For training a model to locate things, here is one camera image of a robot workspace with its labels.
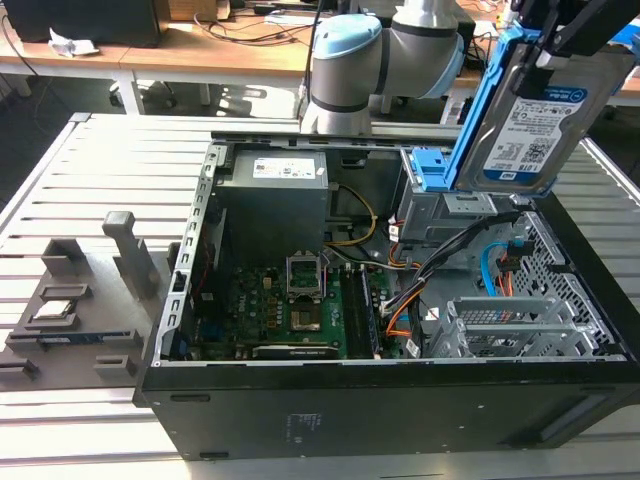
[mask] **floor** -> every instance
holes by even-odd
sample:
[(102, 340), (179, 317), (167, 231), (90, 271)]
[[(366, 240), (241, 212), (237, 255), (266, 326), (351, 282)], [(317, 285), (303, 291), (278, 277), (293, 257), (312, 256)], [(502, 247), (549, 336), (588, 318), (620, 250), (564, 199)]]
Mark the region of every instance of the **floor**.
[[(30, 79), (30, 84), (31, 97), (11, 95), (0, 103), (0, 208), (44, 154), (71, 113), (124, 113), (122, 107), (113, 106), (109, 100), (110, 81), (40, 77)], [(212, 105), (205, 107), (200, 105), (197, 85), (170, 86), (177, 105), (168, 108), (169, 90), (155, 84), (146, 94), (148, 114), (291, 118), (296, 105), (294, 91), (212, 86)], [(372, 112), (379, 111), (379, 103), (379, 98), (372, 99)], [(411, 100), (406, 106), (392, 105), (391, 113), (379, 119), (437, 123), (443, 107), (444, 102), (440, 100)], [(638, 184), (640, 109), (618, 108), (606, 113), (589, 133)]]

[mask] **light blue robot joint cap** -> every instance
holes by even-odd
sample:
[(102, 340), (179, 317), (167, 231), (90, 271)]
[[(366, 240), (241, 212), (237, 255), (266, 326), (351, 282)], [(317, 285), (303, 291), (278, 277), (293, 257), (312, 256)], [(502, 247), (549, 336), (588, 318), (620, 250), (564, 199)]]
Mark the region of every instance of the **light blue robot joint cap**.
[(369, 45), (381, 31), (380, 20), (369, 15), (339, 15), (323, 20), (316, 29), (313, 57), (328, 60), (348, 55)]

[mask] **aluminum extrusion table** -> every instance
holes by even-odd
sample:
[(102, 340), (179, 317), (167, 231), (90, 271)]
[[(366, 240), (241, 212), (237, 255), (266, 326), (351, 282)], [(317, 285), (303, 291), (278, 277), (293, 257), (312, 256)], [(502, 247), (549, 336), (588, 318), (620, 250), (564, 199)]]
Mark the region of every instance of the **aluminum extrusion table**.
[[(0, 214), (0, 349), (20, 318), (52, 236), (114, 252), (101, 230), (132, 210), (150, 250), (180, 240), (212, 130), (295, 132), (293, 121), (76, 114)], [(456, 127), (374, 124), (374, 134), (454, 139)], [(554, 191), (640, 307), (640, 191), (591, 140)], [(618, 411), (547, 451), (184, 463), (133, 389), (7, 392), (0, 386), (0, 477), (9, 478), (640, 478), (640, 408)]]

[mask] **power supply label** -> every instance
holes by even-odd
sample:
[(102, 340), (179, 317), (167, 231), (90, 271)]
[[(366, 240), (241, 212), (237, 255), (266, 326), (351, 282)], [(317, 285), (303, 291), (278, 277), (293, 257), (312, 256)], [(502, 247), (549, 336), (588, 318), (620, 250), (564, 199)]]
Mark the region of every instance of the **power supply label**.
[(316, 178), (313, 158), (257, 158), (253, 163), (253, 178)]

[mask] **wooden desk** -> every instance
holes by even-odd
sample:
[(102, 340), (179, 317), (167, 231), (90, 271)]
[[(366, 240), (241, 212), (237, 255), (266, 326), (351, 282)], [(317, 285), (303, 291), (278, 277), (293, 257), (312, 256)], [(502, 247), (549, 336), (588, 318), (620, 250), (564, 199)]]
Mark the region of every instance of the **wooden desk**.
[[(282, 31), (277, 25), (254, 25), (261, 20), (240, 17), (234, 22), (225, 22), (224, 26), (228, 36), (237, 38), (255, 38)], [(213, 31), (224, 34), (219, 26), (214, 26)], [(215, 39), (195, 24), (174, 24), (158, 48), (130, 48), (120, 60), (120, 66), (136, 71), (295, 77), (299, 83), (304, 73), (310, 37), (311, 29), (308, 28), (295, 34), (299, 40), (295, 43), (248, 46)]]
[[(469, 5), (470, 1), (464, 0), (461, 4)], [(473, 7), (467, 11), (475, 20), (495, 20), (498, 13), (481, 12)], [(239, 17), (225, 22), (227, 35), (249, 38), (287, 28), (260, 23), (260, 20), (260, 17)], [(214, 31), (224, 33), (220, 27), (214, 27)], [(198, 83), (203, 86), (201, 96), (205, 104), (209, 100), (206, 85), (212, 83), (296, 88), (304, 74), (310, 29), (295, 34), (305, 43), (256, 47), (214, 39), (197, 25), (176, 23), (165, 34), (159, 48), (99, 45), (100, 54), (76, 58), (59, 56), (46, 43), (23, 44), (11, 29), (9, 35), (39, 75), (116, 80), (120, 83), (126, 112), (140, 114), (144, 113), (144, 106), (137, 80)], [(3, 35), (0, 35), (0, 72), (31, 74)], [(480, 79), (480, 72), (463, 71), (454, 82), (450, 97), (455, 100), (472, 95)], [(628, 82), (611, 103), (640, 106), (640, 79)]]

